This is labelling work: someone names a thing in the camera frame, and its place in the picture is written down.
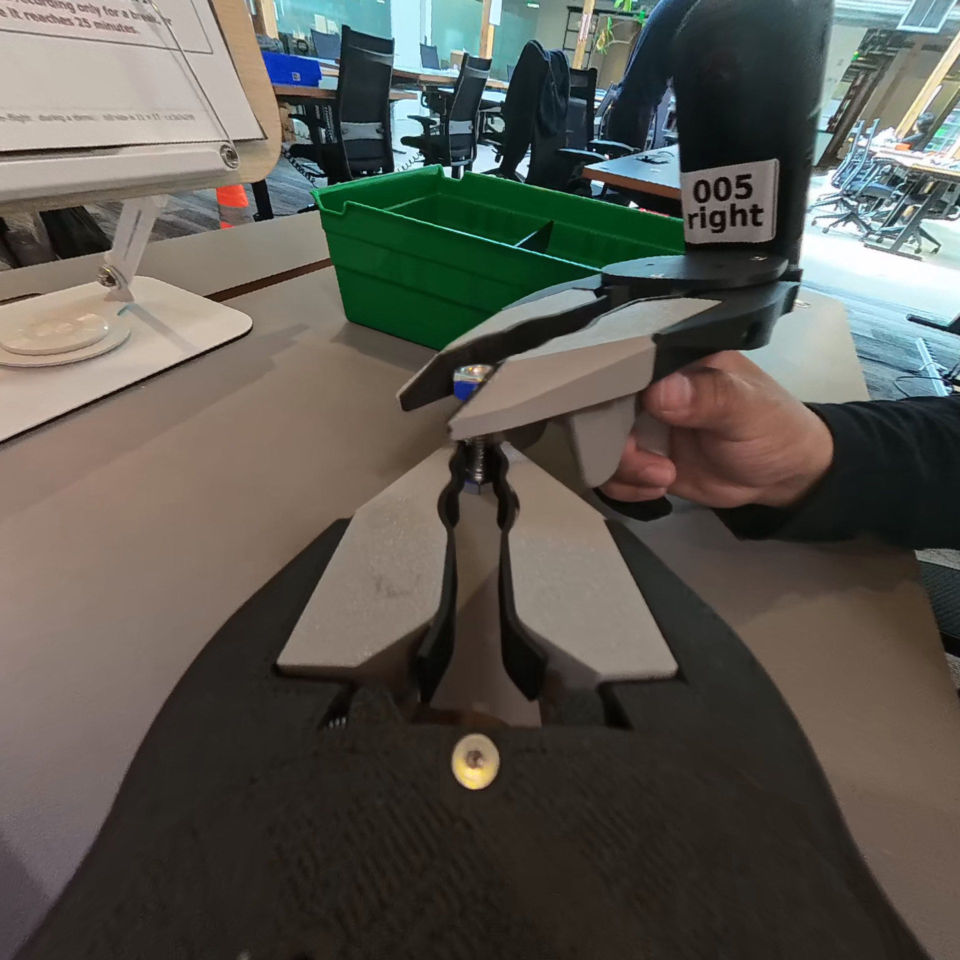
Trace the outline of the background wooden desk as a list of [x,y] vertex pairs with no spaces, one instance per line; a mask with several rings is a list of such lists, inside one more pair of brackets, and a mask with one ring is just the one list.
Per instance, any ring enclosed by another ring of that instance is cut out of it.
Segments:
[[642,151],[587,165],[582,176],[641,210],[679,219],[682,216],[678,145]]

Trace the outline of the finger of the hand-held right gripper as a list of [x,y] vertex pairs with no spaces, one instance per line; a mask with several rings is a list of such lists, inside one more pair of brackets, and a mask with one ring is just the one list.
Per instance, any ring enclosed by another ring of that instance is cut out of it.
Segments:
[[639,299],[512,355],[452,416],[450,438],[493,435],[637,394],[653,381],[654,335],[718,305],[717,298]]
[[506,359],[584,329],[612,308],[598,281],[574,281],[537,292],[481,321],[433,356],[397,393],[411,412],[454,393],[453,375],[464,366],[498,367]]

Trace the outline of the long wooden desk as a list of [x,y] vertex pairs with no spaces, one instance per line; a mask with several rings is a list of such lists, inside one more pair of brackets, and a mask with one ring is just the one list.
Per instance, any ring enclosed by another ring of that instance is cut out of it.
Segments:
[[894,148],[870,151],[885,176],[875,185],[890,187],[891,193],[870,212],[863,246],[912,260],[923,260],[925,253],[937,255],[942,243],[930,233],[929,224],[958,220],[958,159]]

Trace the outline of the wooden book stand white base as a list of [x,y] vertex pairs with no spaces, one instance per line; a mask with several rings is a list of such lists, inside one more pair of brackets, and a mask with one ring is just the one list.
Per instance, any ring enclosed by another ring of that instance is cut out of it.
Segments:
[[139,274],[153,226],[172,195],[260,181],[280,155],[279,109],[247,3],[211,3],[263,139],[1,150],[2,213],[124,202],[94,281],[2,304],[2,442],[252,329],[242,312]]

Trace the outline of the printed instruction sheet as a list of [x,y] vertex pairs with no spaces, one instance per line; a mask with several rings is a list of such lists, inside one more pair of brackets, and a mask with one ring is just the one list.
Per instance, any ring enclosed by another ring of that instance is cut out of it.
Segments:
[[264,137],[211,2],[1,3],[3,154]]

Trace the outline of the green plastic bin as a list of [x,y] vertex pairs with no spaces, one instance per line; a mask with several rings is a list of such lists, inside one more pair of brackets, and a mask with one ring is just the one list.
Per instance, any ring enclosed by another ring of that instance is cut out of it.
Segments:
[[[548,287],[685,247],[678,219],[440,166],[313,196],[345,317],[436,351]],[[514,247],[548,221],[546,253]]]

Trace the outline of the black jacket on chair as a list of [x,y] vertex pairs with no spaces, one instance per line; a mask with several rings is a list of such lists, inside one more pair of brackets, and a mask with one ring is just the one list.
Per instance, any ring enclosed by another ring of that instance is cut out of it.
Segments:
[[501,107],[504,130],[493,174],[522,181],[519,166],[527,153],[525,182],[558,189],[558,154],[569,145],[570,65],[564,52],[547,50],[541,42],[526,42],[513,68]]

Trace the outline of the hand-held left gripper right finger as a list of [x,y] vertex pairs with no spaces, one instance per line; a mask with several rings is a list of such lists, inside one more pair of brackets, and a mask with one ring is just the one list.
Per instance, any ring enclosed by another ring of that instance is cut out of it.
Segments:
[[528,700],[551,685],[673,679],[677,661],[604,516],[509,443],[490,459],[501,657]]

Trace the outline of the black office chair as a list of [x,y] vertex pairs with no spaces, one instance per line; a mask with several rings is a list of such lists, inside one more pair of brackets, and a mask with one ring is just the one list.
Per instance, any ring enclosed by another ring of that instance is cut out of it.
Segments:
[[390,94],[395,42],[342,26],[337,86],[330,99],[302,94],[287,99],[303,109],[309,143],[285,156],[301,173],[312,163],[330,186],[392,173]]
[[419,151],[424,165],[449,167],[453,180],[461,180],[464,172],[473,168],[480,106],[492,64],[489,57],[465,54],[453,93],[440,109],[438,121],[414,116],[422,132],[400,138],[403,146]]

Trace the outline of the person's right hand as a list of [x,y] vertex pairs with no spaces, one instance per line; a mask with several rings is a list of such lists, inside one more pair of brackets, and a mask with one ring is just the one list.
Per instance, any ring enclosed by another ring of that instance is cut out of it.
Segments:
[[829,471],[834,438],[822,419],[743,354],[725,351],[651,384],[641,409],[667,428],[666,453],[629,438],[608,498],[671,495],[711,509],[786,508]]

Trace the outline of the dark chair seat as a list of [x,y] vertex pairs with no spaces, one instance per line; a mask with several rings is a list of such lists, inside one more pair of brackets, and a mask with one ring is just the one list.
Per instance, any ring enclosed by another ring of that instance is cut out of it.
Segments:
[[959,659],[959,554],[928,549],[918,550],[916,557],[944,651]]

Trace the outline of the silver hex bolt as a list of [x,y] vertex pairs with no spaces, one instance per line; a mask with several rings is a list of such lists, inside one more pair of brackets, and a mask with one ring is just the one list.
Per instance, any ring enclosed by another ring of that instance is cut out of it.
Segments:
[[[470,364],[459,366],[452,376],[453,395],[462,403],[467,402],[493,374],[495,367],[488,364]],[[466,476],[474,477],[478,482],[487,481],[487,442],[485,438],[473,437],[460,440],[464,451]]]

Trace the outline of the small blue storage bin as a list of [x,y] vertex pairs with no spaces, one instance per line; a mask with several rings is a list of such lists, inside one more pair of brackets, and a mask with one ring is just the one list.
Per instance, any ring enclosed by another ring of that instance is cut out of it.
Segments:
[[260,52],[273,86],[318,89],[322,67],[317,58],[273,50]]

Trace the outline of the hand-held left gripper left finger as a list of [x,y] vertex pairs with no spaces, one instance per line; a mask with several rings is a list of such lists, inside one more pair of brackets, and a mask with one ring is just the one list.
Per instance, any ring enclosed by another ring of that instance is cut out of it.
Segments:
[[457,454],[437,449],[356,510],[278,671],[433,699],[453,650]]

